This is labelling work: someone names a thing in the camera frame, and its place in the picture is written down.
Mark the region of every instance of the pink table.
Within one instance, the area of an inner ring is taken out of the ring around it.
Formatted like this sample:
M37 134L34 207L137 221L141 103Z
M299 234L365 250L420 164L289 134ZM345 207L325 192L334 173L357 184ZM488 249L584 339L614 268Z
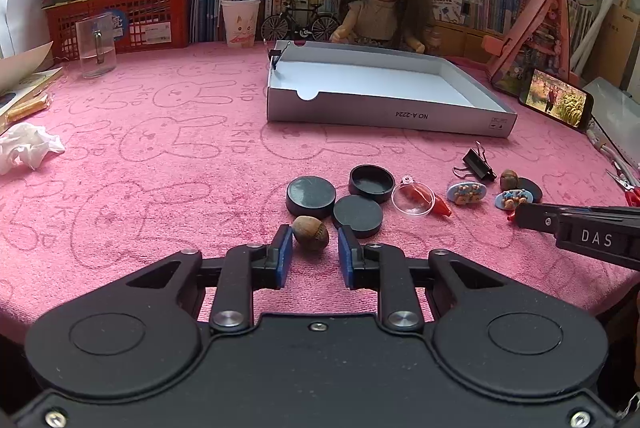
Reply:
M267 124L267 66L262 46L230 52L203 44L118 56L117 69L93 81L68 68L51 108L30 119L59 134L66 153L50 154L35 172L20 168L0 178L1 334L20 341L48 309L182 247L211 257L267 242L291 220L285 191L300 175L328 179L341 197L350 170L374 163L442 195L457 181L451 168L477 139ZM511 136L479 138L497 173L510 168L536 180L546 202L623 205L606 160L586 137L505 100L520 114ZM513 227L491 198L455 208L449 218L409 220L390 203L384 209L376 240L410 256L445 247L592 311L638 280L559 251L549 235ZM296 251L284 290L256 293L257 313L375 310L374 293L345 289L330 232L324 254Z

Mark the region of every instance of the silver screw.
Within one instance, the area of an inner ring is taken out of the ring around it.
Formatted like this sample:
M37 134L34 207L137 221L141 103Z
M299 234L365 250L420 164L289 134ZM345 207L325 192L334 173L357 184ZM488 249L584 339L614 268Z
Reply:
M51 428L65 428L66 417L60 412L51 410L45 414L44 422L51 426Z
M591 415L589 412L576 412L571 417L569 424L571 428L585 428L591 422Z
M325 332L329 328L326 323L312 323L309 325L309 330L314 332Z
M244 321L238 311L220 311L213 316L213 322L220 327L237 327Z
M411 311L396 311L389 314L389 323L399 328L414 327L418 324L418 315Z

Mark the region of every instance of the crumpled tissue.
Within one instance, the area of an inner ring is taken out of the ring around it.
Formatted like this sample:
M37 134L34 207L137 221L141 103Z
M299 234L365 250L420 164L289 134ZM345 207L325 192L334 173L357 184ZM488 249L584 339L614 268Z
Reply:
M32 170L40 166L48 152L62 153L59 135L48 134L44 126L14 124L0 136L0 175L18 165L17 159Z

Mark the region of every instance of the white paper cup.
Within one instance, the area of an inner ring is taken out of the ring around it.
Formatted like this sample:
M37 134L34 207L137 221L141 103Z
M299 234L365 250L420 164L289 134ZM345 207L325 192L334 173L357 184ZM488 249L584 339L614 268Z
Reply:
M260 0L241 2L222 0L220 3L222 3L222 13L225 17L226 45L232 48L254 46Z

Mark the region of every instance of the black cap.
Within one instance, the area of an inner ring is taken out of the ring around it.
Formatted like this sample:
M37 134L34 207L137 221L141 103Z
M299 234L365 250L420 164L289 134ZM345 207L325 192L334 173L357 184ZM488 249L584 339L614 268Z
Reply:
M533 201L537 204L542 201L542 189L534 181L518 177L518 189L526 189L533 195Z
M375 235L382 225L382 209L360 195L347 195L334 205L334 226L351 226L356 238Z
M287 187L287 209L295 217L328 217L335 203L335 188L329 181L307 175Z
M371 164L356 166L349 175L351 195L361 195L379 204L391 198L395 185L396 181L391 173Z

